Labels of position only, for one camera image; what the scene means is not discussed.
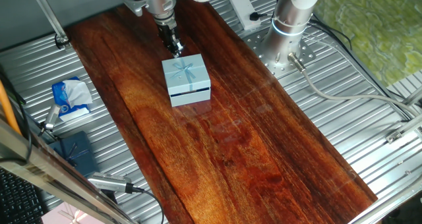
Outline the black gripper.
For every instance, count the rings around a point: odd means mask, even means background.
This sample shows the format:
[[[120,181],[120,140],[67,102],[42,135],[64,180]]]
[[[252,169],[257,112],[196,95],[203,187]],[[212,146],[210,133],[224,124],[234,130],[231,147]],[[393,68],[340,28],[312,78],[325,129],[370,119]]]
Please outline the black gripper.
[[[184,50],[184,45],[179,40],[177,23],[174,16],[156,19],[159,37],[167,45],[167,49],[174,58],[178,58]]]

